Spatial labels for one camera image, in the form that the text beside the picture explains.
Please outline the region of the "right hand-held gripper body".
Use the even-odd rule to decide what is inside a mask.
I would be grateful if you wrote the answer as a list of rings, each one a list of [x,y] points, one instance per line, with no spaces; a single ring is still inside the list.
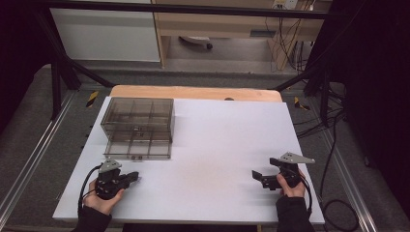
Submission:
[[[280,160],[282,162],[281,166],[277,166],[279,168],[279,174],[281,174],[285,178],[287,184],[291,188],[296,187],[302,181],[298,164],[315,163],[315,159],[306,158],[304,156],[296,155],[290,152],[285,153],[281,157],[277,158],[277,160]],[[280,189],[280,184],[278,183],[277,176],[263,176],[262,187],[269,190]]]

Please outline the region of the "wooden desk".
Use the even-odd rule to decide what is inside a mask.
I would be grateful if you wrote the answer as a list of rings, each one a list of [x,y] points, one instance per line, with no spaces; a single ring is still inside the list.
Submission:
[[[151,0],[153,4],[239,7],[276,10],[274,0]],[[327,12],[332,0],[298,0],[294,10]],[[171,36],[256,38],[268,42],[276,68],[283,70],[297,42],[314,42],[321,19],[268,18],[214,14],[154,14],[160,40]]]

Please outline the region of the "black metal stand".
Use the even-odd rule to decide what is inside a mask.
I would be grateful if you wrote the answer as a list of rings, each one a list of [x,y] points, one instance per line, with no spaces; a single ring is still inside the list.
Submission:
[[[287,80],[280,85],[274,87],[275,91],[281,92],[286,88],[307,79],[307,86],[304,93],[307,97],[314,96],[317,92],[320,93],[320,111],[319,118],[321,122],[328,127],[328,99],[330,90],[330,76],[327,65],[324,61],[317,62],[308,67],[304,72],[298,74],[296,77]]]
[[[50,55],[52,58],[52,120],[56,119],[62,110],[61,81],[65,82],[66,87],[69,90],[78,90],[81,86],[81,82],[76,74],[76,71],[79,71],[92,80],[100,83],[104,87],[112,88],[115,86],[114,83],[89,71],[69,57],[60,36],[58,35],[58,30],[52,21],[52,15],[49,10],[39,8],[38,10],[32,10],[31,13],[45,36],[44,41],[46,42],[46,46],[50,49]]]

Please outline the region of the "black curtain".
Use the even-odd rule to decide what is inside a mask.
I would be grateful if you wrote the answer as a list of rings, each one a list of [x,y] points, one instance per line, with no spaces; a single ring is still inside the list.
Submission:
[[[333,0],[311,62],[344,84],[362,149],[410,218],[410,0]]]
[[[0,134],[19,107],[34,74],[51,63],[31,0],[0,0]]]

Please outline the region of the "person's right hand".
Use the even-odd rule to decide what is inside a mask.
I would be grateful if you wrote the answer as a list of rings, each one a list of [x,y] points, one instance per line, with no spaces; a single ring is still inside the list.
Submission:
[[[288,197],[304,197],[305,196],[306,188],[303,183],[299,183],[296,187],[291,188],[287,184],[285,178],[281,174],[277,175],[277,180],[282,188],[282,193],[284,195],[287,195]]]

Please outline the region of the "chair base with caster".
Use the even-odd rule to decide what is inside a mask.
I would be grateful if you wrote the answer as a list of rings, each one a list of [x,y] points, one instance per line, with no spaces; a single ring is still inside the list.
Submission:
[[[185,42],[192,43],[192,44],[202,44],[207,49],[212,49],[213,48],[213,45],[211,44],[211,41],[208,37],[185,37],[185,36],[180,36],[180,39],[184,40]]]

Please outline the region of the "smoky transparent compartment drawer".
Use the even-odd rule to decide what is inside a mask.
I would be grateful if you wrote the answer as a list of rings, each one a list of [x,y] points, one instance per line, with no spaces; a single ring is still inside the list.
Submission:
[[[103,154],[119,160],[169,160],[171,145],[168,135],[160,137],[143,131],[116,132],[108,137]]]

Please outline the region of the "white board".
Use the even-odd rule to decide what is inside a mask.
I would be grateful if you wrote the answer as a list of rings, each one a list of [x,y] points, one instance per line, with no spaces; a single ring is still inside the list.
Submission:
[[[167,160],[125,160],[138,182],[112,211],[121,223],[270,224],[279,191],[263,188],[253,171],[275,175],[270,164],[301,151],[283,102],[174,102],[175,126]]]

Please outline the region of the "white cabinet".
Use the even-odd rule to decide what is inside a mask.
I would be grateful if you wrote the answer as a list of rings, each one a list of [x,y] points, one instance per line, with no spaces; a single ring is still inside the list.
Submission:
[[[67,54],[76,60],[159,62],[149,13],[51,9]]]

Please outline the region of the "yellow black tape strip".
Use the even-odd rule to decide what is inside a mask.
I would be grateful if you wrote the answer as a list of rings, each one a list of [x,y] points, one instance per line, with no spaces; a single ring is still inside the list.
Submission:
[[[303,110],[310,110],[310,107],[308,105],[301,104],[299,98],[297,97],[294,97],[294,106],[296,108],[302,108]]]
[[[99,91],[93,91],[91,93],[91,95],[90,95],[90,97],[89,97],[89,99],[86,103],[86,107],[91,107],[93,105],[93,103],[94,103],[95,99],[97,98],[98,94],[99,94]]]

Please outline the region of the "white power strip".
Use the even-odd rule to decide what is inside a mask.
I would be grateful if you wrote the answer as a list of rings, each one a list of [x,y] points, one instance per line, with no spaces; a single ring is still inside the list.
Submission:
[[[298,0],[274,0],[273,8],[277,10],[294,10]]]

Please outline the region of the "aluminium rail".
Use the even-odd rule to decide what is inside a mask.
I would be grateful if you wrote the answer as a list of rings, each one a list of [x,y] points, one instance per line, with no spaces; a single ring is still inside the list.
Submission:
[[[326,145],[329,148],[329,154],[326,159],[325,169],[320,181],[319,195],[323,197],[324,187],[326,183],[326,175],[330,162],[334,164],[335,170],[341,182],[341,185],[345,191],[345,194],[349,201],[349,206],[356,214],[358,224],[363,232],[377,232],[377,226],[371,216],[366,203],[360,194],[359,188],[356,185],[352,174],[349,171],[346,163],[344,162],[341,153],[337,147],[337,130],[325,129],[322,131],[323,138],[326,141]]]
[[[76,91],[68,91],[54,119],[37,117],[27,100],[0,136],[0,230],[5,226],[55,133]]]

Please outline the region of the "light wooden table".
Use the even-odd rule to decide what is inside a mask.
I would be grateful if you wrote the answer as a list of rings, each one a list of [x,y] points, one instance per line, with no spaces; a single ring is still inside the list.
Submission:
[[[110,97],[282,102],[278,91],[186,86],[117,85]]]

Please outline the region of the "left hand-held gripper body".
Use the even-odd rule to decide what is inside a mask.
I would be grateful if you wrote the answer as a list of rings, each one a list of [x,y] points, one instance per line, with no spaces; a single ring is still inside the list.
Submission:
[[[115,159],[108,158],[99,169],[95,184],[95,191],[103,200],[112,199],[120,189],[127,189],[130,185],[127,175],[121,175],[121,164]]]

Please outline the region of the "smoky transparent drawer cabinet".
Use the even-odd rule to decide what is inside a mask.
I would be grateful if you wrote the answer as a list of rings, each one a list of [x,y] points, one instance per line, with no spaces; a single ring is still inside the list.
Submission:
[[[102,117],[102,130],[109,141],[173,140],[174,100],[112,98]]]

